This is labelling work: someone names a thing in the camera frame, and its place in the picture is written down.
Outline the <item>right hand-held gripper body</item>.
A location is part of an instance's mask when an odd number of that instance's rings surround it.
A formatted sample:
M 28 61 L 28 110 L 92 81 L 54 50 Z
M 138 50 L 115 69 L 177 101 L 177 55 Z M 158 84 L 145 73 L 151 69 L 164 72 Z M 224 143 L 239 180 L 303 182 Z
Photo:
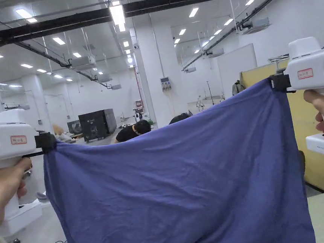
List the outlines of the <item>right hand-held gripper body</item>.
M 276 91 L 296 92 L 315 90 L 324 95 L 324 49 L 315 37 L 295 40 L 288 44 L 289 62 L 287 67 L 269 77 Z M 307 148 L 324 155 L 324 134 L 306 138 Z

